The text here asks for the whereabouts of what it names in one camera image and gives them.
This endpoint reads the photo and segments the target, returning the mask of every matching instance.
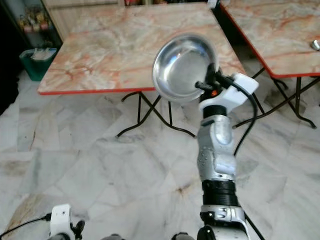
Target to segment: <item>table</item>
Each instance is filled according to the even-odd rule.
[[[230,0],[222,1],[221,8],[263,65],[253,78],[266,70],[285,99],[265,112],[254,95],[262,113],[257,119],[289,104],[299,119],[316,128],[311,120],[300,115],[299,109],[300,94],[320,81],[320,52],[310,47],[313,40],[320,38],[319,0]],[[301,88],[302,77],[306,76],[317,78]],[[279,80],[288,77],[296,78],[296,91],[292,96],[286,95],[284,90],[288,87]]]
[[[227,75],[244,73],[244,69],[206,3],[151,6],[101,6],[87,12],[64,41],[60,51],[43,77],[41,95],[133,92],[138,94],[137,124],[140,126],[155,109],[143,91],[154,91],[152,65],[157,52],[173,37],[183,33],[205,36],[217,49],[220,67]],[[141,100],[150,109],[140,119]],[[173,129],[171,105],[170,123]]]

